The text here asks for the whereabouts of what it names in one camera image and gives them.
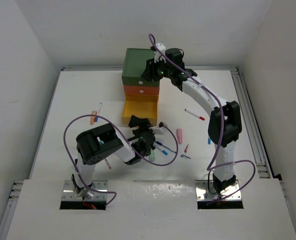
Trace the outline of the green eraser case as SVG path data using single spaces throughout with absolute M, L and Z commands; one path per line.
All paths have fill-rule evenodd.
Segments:
M 154 152 L 154 150 L 151 150 L 151 153 L 150 153 L 150 155 L 149 155 L 149 160 L 151 161 L 151 162 L 154 162 L 155 161 L 155 152 Z

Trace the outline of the pink eraser case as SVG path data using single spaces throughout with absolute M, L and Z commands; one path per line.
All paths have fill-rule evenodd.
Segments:
M 182 129 L 181 128 L 178 128 L 176 130 L 176 136 L 177 136 L 177 141 L 179 144 L 182 144 L 183 143 L 183 132 L 182 132 Z

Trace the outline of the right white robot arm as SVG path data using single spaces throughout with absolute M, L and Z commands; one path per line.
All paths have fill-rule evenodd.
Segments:
M 219 97 L 201 82 L 194 70 L 185 68 L 182 50 L 166 48 L 162 44 L 151 50 L 155 56 L 146 61 L 141 77 L 148 82 L 170 79 L 210 117 L 208 136 L 215 145 L 215 154 L 207 169 L 213 171 L 213 187 L 220 194 L 236 181 L 233 160 L 236 141 L 242 131 L 240 106 L 236 101 Z

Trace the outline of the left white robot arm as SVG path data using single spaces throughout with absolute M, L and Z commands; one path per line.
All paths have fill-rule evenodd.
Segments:
M 150 120 L 132 115 L 128 127 L 134 128 L 133 137 L 129 139 L 124 139 L 112 123 L 84 131 L 76 137 L 78 158 L 74 164 L 77 170 L 72 174 L 72 182 L 78 197 L 87 197 L 95 166 L 107 157 L 116 155 L 126 165 L 134 165 L 141 157 L 151 154 L 155 134 Z

